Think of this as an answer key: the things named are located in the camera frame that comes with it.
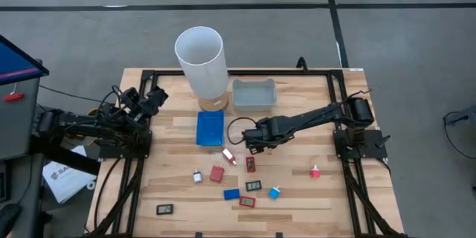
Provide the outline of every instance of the computer monitor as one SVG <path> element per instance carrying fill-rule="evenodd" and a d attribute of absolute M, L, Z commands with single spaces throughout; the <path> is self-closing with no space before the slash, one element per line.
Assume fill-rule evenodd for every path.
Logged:
<path fill-rule="evenodd" d="M 0 85 L 45 75 L 50 71 L 0 35 Z"/>

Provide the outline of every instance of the wooden tabletop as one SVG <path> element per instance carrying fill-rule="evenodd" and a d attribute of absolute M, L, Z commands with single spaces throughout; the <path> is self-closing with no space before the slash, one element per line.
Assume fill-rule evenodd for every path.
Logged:
<path fill-rule="evenodd" d="M 125 69 L 120 88 L 138 88 L 142 70 Z M 234 78 L 230 77 L 228 92 Z M 239 78 L 264 80 L 268 77 Z M 290 116 L 329 104 L 324 77 L 271 78 L 277 86 L 277 105 L 272 112 L 238 112 L 229 105 L 225 111 L 225 126 L 240 116 L 255 120 L 273 115 Z M 348 94 L 367 90 L 362 70 L 344 69 L 344 78 Z M 194 237 L 196 232 L 202 232 L 204 237 L 274 237 L 276 232 L 283 232 L 284 237 L 353 237 L 341 161 L 335 156 L 333 124 L 297 132 L 296 139 L 255 155 L 257 170 L 247 173 L 245 157 L 250 153 L 244 143 L 231 145 L 225 138 L 225 147 L 237 157 L 236 166 L 225 161 L 219 147 L 196 145 L 196 117 L 200 108 L 185 77 L 160 76 L 158 85 L 169 98 L 152 119 L 153 143 L 145 161 L 134 237 Z M 251 127 L 252 123 L 246 120 L 234 123 L 230 130 L 232 140 L 238 141 L 241 130 Z M 99 188 L 114 161 L 109 159 L 101 164 L 89 211 L 90 230 Z M 222 183 L 209 179 L 215 164 L 225 168 Z M 321 170 L 321 177 L 317 179 L 309 176 L 315 164 Z M 390 226 L 403 231 L 388 171 L 376 160 L 364 159 L 362 164 L 373 204 Z M 195 169 L 202 172 L 202 183 L 193 182 Z M 107 181 L 100 200 L 100 220 L 117 200 L 122 170 L 123 161 Z M 263 189 L 246 192 L 245 183 L 254 180 L 260 180 Z M 280 185 L 280 196 L 272 200 L 268 192 L 276 185 Z M 239 206 L 236 199 L 225 201 L 223 190 L 233 188 L 239 188 L 243 196 L 256 198 L 256 207 Z M 173 214 L 156 216 L 156 206 L 164 204 L 174 204 Z M 364 213 L 360 202 L 358 207 L 362 223 Z M 123 213 L 122 231 L 125 231 L 127 214 Z"/>

